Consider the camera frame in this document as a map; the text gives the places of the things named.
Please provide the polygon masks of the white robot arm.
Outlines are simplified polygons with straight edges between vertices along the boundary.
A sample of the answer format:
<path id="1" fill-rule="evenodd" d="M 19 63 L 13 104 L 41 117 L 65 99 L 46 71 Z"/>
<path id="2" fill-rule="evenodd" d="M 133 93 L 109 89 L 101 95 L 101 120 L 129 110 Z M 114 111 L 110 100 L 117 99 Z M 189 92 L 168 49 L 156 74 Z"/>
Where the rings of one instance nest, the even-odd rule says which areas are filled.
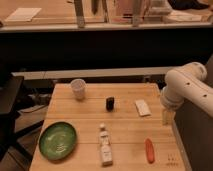
<path id="1" fill-rule="evenodd" d="M 170 125 L 175 111 L 187 99 L 213 118 L 213 88 L 204 83 L 206 67 L 191 62 L 169 70 L 164 79 L 166 86 L 161 90 L 160 102 L 164 106 L 162 123 Z"/>

